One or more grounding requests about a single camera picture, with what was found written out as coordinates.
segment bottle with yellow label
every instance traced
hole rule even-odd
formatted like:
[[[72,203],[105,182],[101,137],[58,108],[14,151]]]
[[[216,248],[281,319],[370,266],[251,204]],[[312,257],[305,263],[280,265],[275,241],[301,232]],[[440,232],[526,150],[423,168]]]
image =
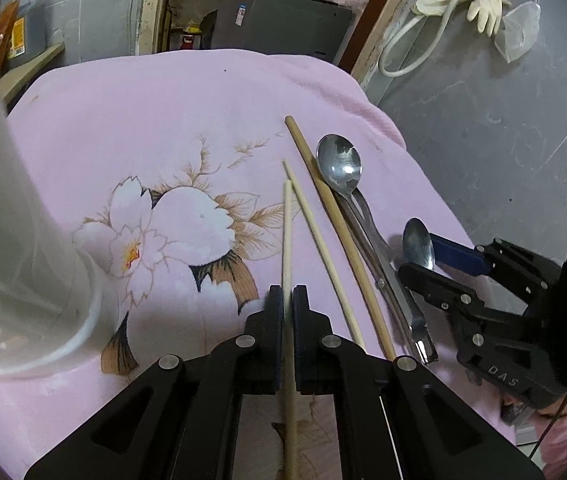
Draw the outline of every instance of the bottle with yellow label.
[[[19,0],[10,46],[8,68],[33,60],[46,49],[45,16],[42,0]]]

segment flower center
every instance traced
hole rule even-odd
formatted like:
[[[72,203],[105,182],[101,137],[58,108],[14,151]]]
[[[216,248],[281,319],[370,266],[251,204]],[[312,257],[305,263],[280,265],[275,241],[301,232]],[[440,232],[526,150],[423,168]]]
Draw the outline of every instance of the flower center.
[[[123,266],[121,270],[124,272],[130,270],[134,260],[138,260],[138,246],[138,240],[134,240],[123,248]]]

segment pink tablecloth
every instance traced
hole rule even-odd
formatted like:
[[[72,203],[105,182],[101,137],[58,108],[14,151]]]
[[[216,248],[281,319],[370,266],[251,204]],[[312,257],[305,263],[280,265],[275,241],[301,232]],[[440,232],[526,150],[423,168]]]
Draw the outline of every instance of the pink tablecloth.
[[[286,115],[310,146],[331,132],[352,140],[365,167],[361,189],[386,238],[398,241],[407,219],[418,216],[438,234],[470,243],[396,126],[329,64],[241,51],[171,52],[42,76],[11,113],[12,134],[53,218],[115,280],[122,325],[101,358],[75,370],[0,380],[0,464],[13,478],[161,355],[190,359],[242,331],[268,287],[280,283],[284,158],[310,199],[369,353],[382,355]],[[294,283],[308,285],[312,308],[349,336],[301,214],[293,262]],[[441,355],[431,369],[512,438],[499,420],[496,391],[470,384],[456,362],[444,315],[428,306],[425,313]],[[304,399],[300,411],[302,478],[339,478],[329,399]],[[274,399],[246,399],[235,478],[276,478],[280,422]]]

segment light wooden chopstick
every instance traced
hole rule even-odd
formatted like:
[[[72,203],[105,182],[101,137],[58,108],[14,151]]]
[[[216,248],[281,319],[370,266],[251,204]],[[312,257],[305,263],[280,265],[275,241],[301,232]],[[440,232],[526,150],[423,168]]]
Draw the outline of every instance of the light wooden chopstick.
[[[377,301],[377,296],[374,294],[372,283],[370,282],[368,274],[365,270],[365,266],[361,261],[361,256],[359,255],[359,251],[357,250],[353,236],[348,229],[348,224],[346,224],[345,219],[343,218],[343,214],[339,209],[339,205],[337,204],[337,200],[335,200],[335,196],[332,194],[332,190],[321,178],[321,174],[319,173],[319,169],[317,168],[315,158],[310,151],[310,147],[308,146],[306,139],[303,137],[303,134],[297,126],[294,118],[292,118],[291,116],[286,117],[285,123],[286,126],[288,126],[290,133],[292,134],[294,142],[297,144],[297,148],[299,150],[299,153],[301,154],[301,157],[306,163],[308,171],[310,172],[310,176],[312,177],[312,180],[315,183],[315,187],[317,188],[317,192],[321,197],[321,202],[323,202],[323,205],[326,208],[326,212],[328,213],[328,216],[332,221],[332,225],[334,226],[335,231],[339,236],[339,240],[341,240],[341,244],[343,246],[343,249],[345,250],[345,255],[348,258],[350,267],[355,274],[355,279],[357,280],[359,288],[361,289],[363,300],[368,307],[368,312],[370,313],[372,324],[377,331],[377,336],[379,338],[379,343],[381,345],[381,349],[383,350],[383,354],[385,355],[386,359],[392,361],[396,359],[397,354],[395,352],[395,346],[390,336],[390,330],[388,330],[388,327],[386,325],[383,313],[381,312],[381,307],[379,306],[379,302]]]
[[[297,480],[297,409],[295,398],[297,385],[294,378],[294,329],[292,328],[292,183],[283,187],[283,264],[281,288],[283,289],[283,355],[284,355],[284,407],[285,442],[283,467],[286,480]]]
[[[335,263],[330,256],[330,250],[327,248],[326,241],[323,239],[321,235],[321,230],[319,229],[319,225],[317,224],[317,220],[310,208],[310,203],[308,203],[308,199],[303,194],[303,190],[299,185],[299,181],[297,180],[297,176],[292,171],[292,168],[288,165],[288,163],[284,160],[283,165],[285,167],[286,173],[288,173],[288,178],[292,181],[292,187],[294,187],[294,192],[297,195],[297,199],[299,200],[299,205],[301,206],[301,210],[303,211],[304,216],[306,217],[306,222],[308,222],[308,226],[310,227],[310,232],[312,233],[312,237],[317,244],[317,248],[319,248],[319,254],[321,254],[321,259],[323,259],[324,266],[326,266],[326,270],[328,276],[330,276],[330,280],[332,281],[332,285],[335,288],[335,292],[337,293],[337,298],[339,298],[339,303],[341,303],[341,309],[343,311],[343,316],[345,317],[345,322],[348,324],[348,329],[350,329],[350,334],[353,338],[353,341],[359,345],[364,350],[365,348],[365,341],[363,339],[363,334],[361,333],[361,328],[359,327],[359,323],[355,316],[355,311],[353,311],[350,302],[348,301],[348,297],[345,293],[345,288],[343,288],[343,284],[339,279],[339,275],[337,274],[337,268],[335,267]]]

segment white stick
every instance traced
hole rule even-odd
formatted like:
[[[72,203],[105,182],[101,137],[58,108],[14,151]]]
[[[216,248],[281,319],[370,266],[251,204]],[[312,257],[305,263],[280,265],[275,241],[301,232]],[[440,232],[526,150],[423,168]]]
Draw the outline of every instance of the white stick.
[[[283,265],[281,288],[283,289],[283,349],[285,388],[285,443],[283,447],[287,480],[297,480],[297,413],[295,398],[297,385],[294,379],[294,331],[292,328],[292,183],[285,181],[283,188]]]
[[[357,322],[355,311],[353,311],[353,308],[350,305],[350,302],[348,301],[348,297],[345,293],[345,288],[343,288],[341,280],[339,279],[339,274],[337,274],[337,268],[335,267],[335,263],[332,261],[332,257],[330,256],[330,251],[327,248],[323,236],[321,235],[321,231],[319,230],[319,225],[315,220],[315,216],[312,213],[310,204],[308,203],[308,200],[303,194],[303,190],[301,189],[301,186],[299,185],[299,181],[297,180],[297,177],[292,171],[292,168],[289,167],[288,163],[285,160],[283,161],[283,165],[285,167],[286,172],[288,173],[288,178],[292,181],[294,192],[297,195],[299,204],[301,205],[301,210],[303,211],[303,214],[306,217],[306,222],[308,222],[308,226],[310,227],[312,236],[315,240],[315,243],[317,244],[317,248],[319,248],[319,253],[321,254],[321,258],[324,261],[324,266],[326,266],[326,270],[328,275],[330,276],[332,285],[335,288],[335,292],[337,293],[337,297],[339,298],[339,303],[341,303],[341,309],[343,310],[343,316],[345,317],[345,322],[348,324],[348,328],[350,329],[350,335],[352,336],[353,341],[365,350],[365,342],[363,340],[363,334],[361,333],[361,328],[359,328],[359,323]]]

